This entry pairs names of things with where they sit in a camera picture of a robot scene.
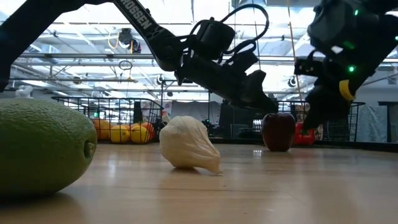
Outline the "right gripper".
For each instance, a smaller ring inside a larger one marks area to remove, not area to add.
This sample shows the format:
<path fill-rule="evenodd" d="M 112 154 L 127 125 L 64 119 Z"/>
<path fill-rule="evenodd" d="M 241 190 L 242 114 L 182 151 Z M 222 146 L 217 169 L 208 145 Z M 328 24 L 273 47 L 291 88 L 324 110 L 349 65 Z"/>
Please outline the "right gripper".
<path fill-rule="evenodd" d="M 327 55 L 317 79 L 317 85 L 322 88 L 314 88 L 305 99 L 309 109 L 304 129 L 315 129 L 326 121 L 347 117 L 351 102 L 343 96 L 354 96 L 383 60 L 381 49 L 344 49 Z"/>

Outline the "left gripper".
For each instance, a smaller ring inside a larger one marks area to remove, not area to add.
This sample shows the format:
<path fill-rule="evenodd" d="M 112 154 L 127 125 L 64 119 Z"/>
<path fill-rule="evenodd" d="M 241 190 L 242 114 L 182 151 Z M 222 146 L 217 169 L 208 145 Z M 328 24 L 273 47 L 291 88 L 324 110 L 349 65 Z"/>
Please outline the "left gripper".
<path fill-rule="evenodd" d="M 262 89 L 266 72 L 255 70 L 248 76 L 244 72 L 236 72 L 230 66 L 221 66 L 201 57 L 183 57 L 182 65 L 175 71 L 180 85 L 187 79 L 212 93 L 228 100 L 238 108 L 258 110 L 265 113 L 276 113 L 277 105 Z M 245 82 L 245 100 L 241 100 Z"/>

